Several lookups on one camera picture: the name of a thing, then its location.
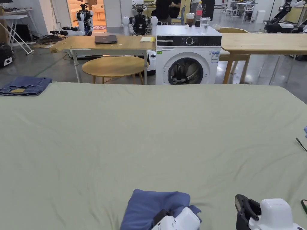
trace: washing machine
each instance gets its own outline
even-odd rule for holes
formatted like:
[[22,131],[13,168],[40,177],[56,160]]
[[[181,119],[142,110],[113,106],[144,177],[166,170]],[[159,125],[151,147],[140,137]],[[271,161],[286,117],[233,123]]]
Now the washing machine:
[[214,84],[221,41],[212,27],[157,26],[156,85]]

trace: blue chair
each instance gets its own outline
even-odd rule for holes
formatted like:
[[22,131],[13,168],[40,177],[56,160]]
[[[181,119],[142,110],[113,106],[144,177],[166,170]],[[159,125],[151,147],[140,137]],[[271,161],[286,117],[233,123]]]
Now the blue chair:
[[178,19],[181,20],[181,25],[185,25],[185,6],[181,9],[181,16],[178,16],[177,18],[172,19]]

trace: black bag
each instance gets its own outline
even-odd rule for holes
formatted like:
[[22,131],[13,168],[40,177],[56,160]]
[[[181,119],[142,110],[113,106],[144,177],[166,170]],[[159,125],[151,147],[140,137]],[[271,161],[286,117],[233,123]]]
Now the black bag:
[[4,42],[0,43],[0,67],[7,66],[15,60],[11,47]]

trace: round wooden stool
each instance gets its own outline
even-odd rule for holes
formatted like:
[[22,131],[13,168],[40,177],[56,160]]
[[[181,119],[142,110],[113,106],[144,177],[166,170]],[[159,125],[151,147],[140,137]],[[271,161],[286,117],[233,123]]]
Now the round wooden stool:
[[85,63],[82,70],[93,76],[93,83],[96,82],[96,77],[102,77],[104,84],[104,78],[132,76],[133,84],[136,84],[135,75],[139,74],[141,83],[144,85],[142,78],[144,59],[134,56],[97,58]]

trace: yellow notebook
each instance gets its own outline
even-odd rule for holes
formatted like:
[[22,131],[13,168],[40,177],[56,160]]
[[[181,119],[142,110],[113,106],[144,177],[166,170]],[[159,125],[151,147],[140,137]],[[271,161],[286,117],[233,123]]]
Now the yellow notebook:
[[155,42],[155,37],[142,37],[141,42]]

